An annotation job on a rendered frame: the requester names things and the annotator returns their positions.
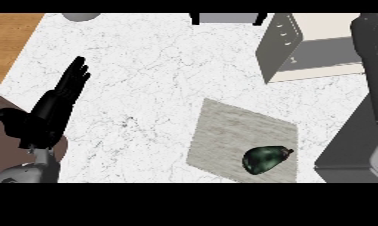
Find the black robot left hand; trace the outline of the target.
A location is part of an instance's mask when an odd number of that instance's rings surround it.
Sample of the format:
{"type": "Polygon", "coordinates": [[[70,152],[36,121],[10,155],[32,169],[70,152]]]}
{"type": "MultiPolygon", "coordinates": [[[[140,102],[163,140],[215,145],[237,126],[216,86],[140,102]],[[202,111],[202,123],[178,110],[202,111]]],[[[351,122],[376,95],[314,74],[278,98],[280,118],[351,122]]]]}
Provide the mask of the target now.
{"type": "Polygon", "coordinates": [[[73,59],[54,89],[44,93],[29,113],[13,108],[0,109],[4,133],[20,140],[20,149],[51,149],[60,140],[73,104],[89,78],[84,62],[81,56],[73,59]]]}

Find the grey round bowl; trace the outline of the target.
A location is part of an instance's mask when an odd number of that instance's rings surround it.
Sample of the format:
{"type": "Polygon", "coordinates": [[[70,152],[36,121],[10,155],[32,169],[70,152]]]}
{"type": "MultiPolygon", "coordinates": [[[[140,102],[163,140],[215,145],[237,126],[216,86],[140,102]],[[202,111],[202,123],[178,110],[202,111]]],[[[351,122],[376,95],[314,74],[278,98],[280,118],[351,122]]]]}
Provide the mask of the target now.
{"type": "Polygon", "coordinates": [[[98,13],[63,13],[63,17],[72,22],[84,22],[92,20],[98,13]]]}

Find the dark green fruit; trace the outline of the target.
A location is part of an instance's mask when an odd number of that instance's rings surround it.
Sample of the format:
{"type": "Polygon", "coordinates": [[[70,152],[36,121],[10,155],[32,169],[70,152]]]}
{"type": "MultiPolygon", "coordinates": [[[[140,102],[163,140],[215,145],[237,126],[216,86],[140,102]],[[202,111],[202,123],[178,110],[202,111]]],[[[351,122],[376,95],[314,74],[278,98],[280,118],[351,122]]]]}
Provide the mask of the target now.
{"type": "Polygon", "coordinates": [[[242,167],[250,175],[265,173],[293,153],[283,146],[262,146],[249,149],[242,157],[242,167]]]}

